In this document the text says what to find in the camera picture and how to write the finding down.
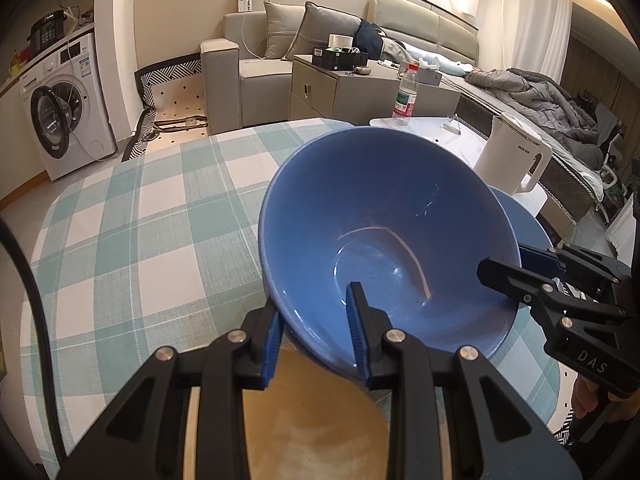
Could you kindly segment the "person's right hand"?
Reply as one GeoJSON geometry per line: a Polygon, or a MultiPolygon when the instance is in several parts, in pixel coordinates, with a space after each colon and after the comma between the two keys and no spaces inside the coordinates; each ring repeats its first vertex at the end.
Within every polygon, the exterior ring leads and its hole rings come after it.
{"type": "MultiPolygon", "coordinates": [[[[576,418],[583,418],[597,408],[599,403],[598,390],[599,386],[595,382],[582,375],[576,377],[570,399],[576,418]]],[[[614,404],[614,408],[608,416],[608,422],[621,422],[637,415],[640,408],[640,393],[638,391],[628,399],[618,398],[612,393],[608,395],[608,398],[614,404]]]]}

